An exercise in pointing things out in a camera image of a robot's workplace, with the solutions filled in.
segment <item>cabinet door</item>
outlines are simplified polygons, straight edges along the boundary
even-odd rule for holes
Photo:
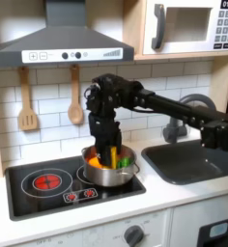
[[[170,247],[196,247],[201,227],[228,219],[228,195],[174,209]]]

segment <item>microwave keypad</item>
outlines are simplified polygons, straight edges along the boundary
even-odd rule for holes
[[[228,49],[228,11],[221,10],[218,17],[214,49]]]

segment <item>faucet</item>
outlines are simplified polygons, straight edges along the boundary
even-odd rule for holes
[[[187,104],[192,101],[200,101],[206,104],[209,108],[216,110],[214,102],[207,96],[194,94],[184,96],[180,99],[181,103]],[[163,129],[163,137],[167,143],[176,144],[179,136],[187,136],[187,129],[185,124],[179,126],[179,121],[177,119],[171,118],[170,123]]]

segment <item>microwave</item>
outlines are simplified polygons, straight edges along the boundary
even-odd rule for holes
[[[147,0],[144,54],[228,51],[228,0]]]

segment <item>silver pot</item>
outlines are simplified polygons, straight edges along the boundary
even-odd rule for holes
[[[89,160],[95,156],[96,148],[94,146],[86,148],[82,151],[85,176],[90,182],[96,185],[103,187],[120,186],[129,182],[133,176],[140,171],[139,167],[135,164],[136,155],[134,151],[126,146],[122,146],[121,157],[129,157],[131,163],[129,166],[121,169],[111,170],[91,166],[86,160]]]

